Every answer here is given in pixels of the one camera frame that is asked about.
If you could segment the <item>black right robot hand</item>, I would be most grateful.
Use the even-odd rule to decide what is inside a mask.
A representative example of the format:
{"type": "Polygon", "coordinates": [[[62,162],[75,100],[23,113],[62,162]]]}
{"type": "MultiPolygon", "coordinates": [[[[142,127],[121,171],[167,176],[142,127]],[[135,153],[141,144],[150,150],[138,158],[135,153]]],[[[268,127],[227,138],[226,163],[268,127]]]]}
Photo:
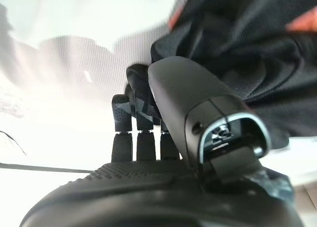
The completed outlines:
{"type": "Polygon", "coordinates": [[[148,82],[181,160],[109,163],[40,200],[23,227],[301,227],[287,176],[263,167],[264,122],[184,57],[148,82]]]}

